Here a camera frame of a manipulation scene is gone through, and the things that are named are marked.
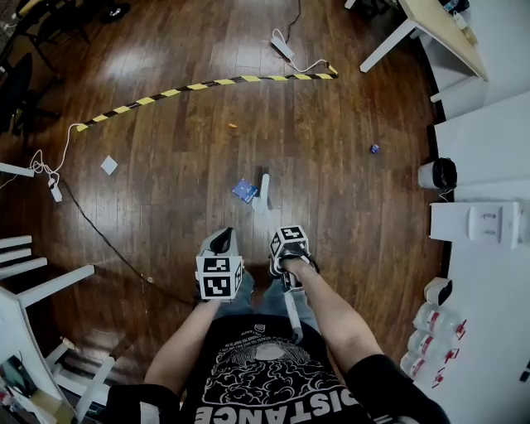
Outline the black legged wooden top desk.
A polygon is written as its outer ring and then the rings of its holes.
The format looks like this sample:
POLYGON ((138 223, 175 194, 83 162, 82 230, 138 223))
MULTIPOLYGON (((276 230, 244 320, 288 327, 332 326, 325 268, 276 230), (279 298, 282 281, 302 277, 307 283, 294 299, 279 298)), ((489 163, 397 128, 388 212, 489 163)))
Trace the black legged wooden top desk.
MULTIPOLYGON (((58 2, 69 2, 73 0, 20 0, 15 12, 14 17, 23 18, 31 10, 35 9, 37 5, 43 5, 47 12, 50 12, 58 2)), ((115 22, 123 18, 130 10, 131 5, 128 2, 116 2, 116 0, 102 0, 107 6, 107 11, 101 18, 101 22, 104 24, 115 22)))

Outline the white broom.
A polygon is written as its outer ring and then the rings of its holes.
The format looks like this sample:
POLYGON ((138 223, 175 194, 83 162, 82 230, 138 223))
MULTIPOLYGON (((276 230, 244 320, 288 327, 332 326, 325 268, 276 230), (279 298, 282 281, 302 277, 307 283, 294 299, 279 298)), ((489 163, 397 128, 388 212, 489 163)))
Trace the white broom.
MULTIPOLYGON (((270 177, 268 175, 268 168, 264 167, 263 175, 261 177, 261 185, 259 187, 259 195, 255 197, 261 197, 261 198, 268 200, 269 180, 270 180, 270 177)), ((265 215, 262 215, 262 217, 266 223, 267 234, 269 234, 270 228, 271 228, 270 209, 265 215)), ((289 272, 284 272, 282 276, 280 277, 280 281, 282 283, 283 297, 284 297, 284 301, 285 301, 285 305, 287 309, 287 315, 291 323, 292 339, 298 345, 301 343, 303 339, 301 321, 300 321, 298 311, 296 308, 295 299, 293 298, 293 295, 292 295, 292 289, 290 286, 286 286, 286 283, 291 283, 295 281, 295 276, 289 272)))

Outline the white metal table frame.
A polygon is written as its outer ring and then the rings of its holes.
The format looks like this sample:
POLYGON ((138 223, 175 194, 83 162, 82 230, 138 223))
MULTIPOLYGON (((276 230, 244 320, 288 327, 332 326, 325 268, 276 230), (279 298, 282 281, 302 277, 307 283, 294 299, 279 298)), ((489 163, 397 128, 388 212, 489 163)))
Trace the white metal table frame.
MULTIPOLYGON (((30 235, 0 238, 0 282, 48 264, 44 257, 31 258, 31 243, 30 235)), ((29 306, 94 273, 94 266, 85 265, 19 294, 0 285, 0 383, 40 424, 80 424, 93 403, 106 405, 104 381, 116 359, 105 358, 91 379, 71 373, 58 361, 75 347, 62 340, 44 356, 27 315, 29 306)))

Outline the white legged wooden top desk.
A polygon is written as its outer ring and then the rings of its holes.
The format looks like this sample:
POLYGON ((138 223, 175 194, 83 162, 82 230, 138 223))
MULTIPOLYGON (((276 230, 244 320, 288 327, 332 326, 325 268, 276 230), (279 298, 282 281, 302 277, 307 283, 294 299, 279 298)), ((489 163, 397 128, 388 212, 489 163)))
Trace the white legged wooden top desk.
POLYGON ((470 76, 433 94, 432 103, 442 101, 458 91, 461 92, 467 86, 489 82, 486 68, 477 48, 438 0, 397 0, 397 4, 405 13, 404 22, 361 63, 359 70, 362 73, 368 73, 406 37, 416 33, 425 33, 444 46, 471 72, 470 76))

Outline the person's right forearm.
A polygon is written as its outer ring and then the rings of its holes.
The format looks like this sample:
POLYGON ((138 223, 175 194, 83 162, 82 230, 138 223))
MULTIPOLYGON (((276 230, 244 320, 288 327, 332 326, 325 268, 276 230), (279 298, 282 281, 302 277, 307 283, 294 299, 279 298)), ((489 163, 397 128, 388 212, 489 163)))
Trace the person's right forearm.
POLYGON ((341 373, 369 356, 381 354, 375 336, 362 316, 301 259, 287 259, 282 266, 302 284, 320 332, 341 373))

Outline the white bin black bag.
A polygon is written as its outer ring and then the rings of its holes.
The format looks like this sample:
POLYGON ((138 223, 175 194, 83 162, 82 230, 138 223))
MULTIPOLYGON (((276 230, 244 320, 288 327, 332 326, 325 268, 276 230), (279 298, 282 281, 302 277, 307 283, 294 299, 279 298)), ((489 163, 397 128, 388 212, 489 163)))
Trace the white bin black bag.
POLYGON ((418 168, 417 182, 421 188, 450 190, 457 187, 457 170, 450 158, 439 157, 418 168))

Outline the long white power strip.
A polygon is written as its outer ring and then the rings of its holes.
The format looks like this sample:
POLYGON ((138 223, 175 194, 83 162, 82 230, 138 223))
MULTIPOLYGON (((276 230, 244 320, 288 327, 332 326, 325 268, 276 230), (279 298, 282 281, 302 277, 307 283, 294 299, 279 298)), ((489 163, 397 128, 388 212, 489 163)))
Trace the long white power strip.
POLYGON ((284 56, 287 60, 292 60, 294 57, 294 52, 292 49, 285 43, 285 41, 278 37, 273 36, 271 39, 271 44, 274 48, 276 48, 282 56, 284 56))

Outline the person's black printed shirt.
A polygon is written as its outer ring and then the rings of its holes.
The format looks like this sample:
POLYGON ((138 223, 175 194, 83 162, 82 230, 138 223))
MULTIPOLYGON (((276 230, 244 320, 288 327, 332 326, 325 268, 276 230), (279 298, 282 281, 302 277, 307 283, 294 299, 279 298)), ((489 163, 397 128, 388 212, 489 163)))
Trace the person's black printed shirt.
POLYGON ((104 424, 450 424, 441 407, 387 356, 360 360, 343 378, 321 335, 300 343, 286 317, 215 320, 185 398, 153 384, 115 385, 104 424))

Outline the blue wrapper litter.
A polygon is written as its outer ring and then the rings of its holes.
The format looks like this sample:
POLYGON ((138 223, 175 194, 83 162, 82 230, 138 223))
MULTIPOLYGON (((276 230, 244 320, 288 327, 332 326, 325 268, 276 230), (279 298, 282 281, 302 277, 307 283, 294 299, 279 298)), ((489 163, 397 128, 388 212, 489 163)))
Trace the blue wrapper litter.
POLYGON ((244 203, 249 204, 252 202, 255 195, 258 193, 258 188, 246 181, 241 179, 238 184, 232 189, 232 193, 235 194, 244 203))

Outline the white table foot bar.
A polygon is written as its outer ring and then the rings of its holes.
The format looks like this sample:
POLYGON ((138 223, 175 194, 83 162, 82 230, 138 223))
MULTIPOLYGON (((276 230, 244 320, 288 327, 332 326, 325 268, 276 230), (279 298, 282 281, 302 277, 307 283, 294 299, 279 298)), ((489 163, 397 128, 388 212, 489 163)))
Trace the white table foot bar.
POLYGON ((35 175, 35 172, 30 168, 14 166, 3 162, 0 162, 0 172, 26 177, 33 177, 35 175))

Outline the white water dispenser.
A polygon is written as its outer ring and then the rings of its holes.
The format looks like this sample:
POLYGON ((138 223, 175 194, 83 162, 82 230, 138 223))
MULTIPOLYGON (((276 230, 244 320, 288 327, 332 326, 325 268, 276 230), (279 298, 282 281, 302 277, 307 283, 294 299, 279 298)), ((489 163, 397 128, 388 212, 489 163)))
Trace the white water dispenser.
POLYGON ((514 249, 518 244, 518 202, 431 203, 431 239, 476 242, 514 249))

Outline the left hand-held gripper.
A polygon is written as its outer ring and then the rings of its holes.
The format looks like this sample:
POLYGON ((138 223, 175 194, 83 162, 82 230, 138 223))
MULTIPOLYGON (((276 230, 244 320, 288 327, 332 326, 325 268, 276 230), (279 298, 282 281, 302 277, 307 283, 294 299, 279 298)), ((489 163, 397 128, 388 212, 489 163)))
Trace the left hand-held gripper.
POLYGON ((202 299, 234 299, 243 278, 243 259, 239 256, 237 234, 233 227, 208 235, 200 246, 195 277, 202 299))

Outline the black office chair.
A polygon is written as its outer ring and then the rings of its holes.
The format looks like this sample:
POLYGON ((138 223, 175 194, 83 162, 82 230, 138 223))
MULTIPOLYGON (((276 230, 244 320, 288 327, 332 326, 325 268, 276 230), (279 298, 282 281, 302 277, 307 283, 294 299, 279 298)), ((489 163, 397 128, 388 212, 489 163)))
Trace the black office chair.
POLYGON ((12 35, 7 41, 7 45, 0 54, 3 55, 0 63, 3 65, 7 64, 7 53, 13 42, 18 36, 26 37, 33 45, 34 50, 44 61, 46 67, 58 77, 60 80, 62 77, 59 75, 56 68, 49 62, 48 58, 41 50, 43 43, 55 44, 55 38, 59 35, 77 32, 81 35, 83 40, 89 45, 90 39, 84 29, 84 23, 81 13, 81 8, 76 7, 73 3, 66 3, 65 5, 52 8, 46 13, 37 15, 33 11, 29 11, 16 25, 16 28, 12 35))
POLYGON ((54 84, 61 83, 63 79, 54 75, 44 89, 36 92, 30 88, 32 71, 32 55, 26 53, 0 85, 0 133, 12 130, 13 135, 24 134, 27 137, 35 117, 60 117, 60 113, 39 108, 38 103, 54 84))

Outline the small white heater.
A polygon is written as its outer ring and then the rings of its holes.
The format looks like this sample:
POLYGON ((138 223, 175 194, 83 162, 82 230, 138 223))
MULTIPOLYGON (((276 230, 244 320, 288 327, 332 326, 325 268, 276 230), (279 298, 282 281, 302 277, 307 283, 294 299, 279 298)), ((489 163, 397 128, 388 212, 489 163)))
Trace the small white heater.
POLYGON ((452 280, 444 277, 434 277, 424 287, 424 297, 427 303, 441 306, 452 293, 452 280))

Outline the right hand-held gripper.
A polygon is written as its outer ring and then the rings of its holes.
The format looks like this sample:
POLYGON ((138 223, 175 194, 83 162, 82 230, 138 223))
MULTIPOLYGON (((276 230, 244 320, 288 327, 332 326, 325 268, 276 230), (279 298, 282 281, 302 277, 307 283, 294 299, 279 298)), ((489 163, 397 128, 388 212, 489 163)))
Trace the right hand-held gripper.
POLYGON ((302 284, 298 282, 296 276, 282 267, 285 259, 299 258, 319 272, 319 267, 309 249, 309 240, 300 225, 277 228, 269 247, 269 273, 273 279, 280 280, 284 292, 302 289, 302 284))

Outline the person's left forearm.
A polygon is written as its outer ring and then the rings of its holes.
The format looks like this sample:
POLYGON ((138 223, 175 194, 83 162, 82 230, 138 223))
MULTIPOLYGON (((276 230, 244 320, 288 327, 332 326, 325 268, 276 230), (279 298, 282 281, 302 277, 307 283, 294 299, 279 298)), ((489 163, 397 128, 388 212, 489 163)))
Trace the person's left forearm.
POLYGON ((221 301, 202 302, 160 348, 144 378, 145 384, 160 385, 180 396, 200 356, 205 337, 221 301))

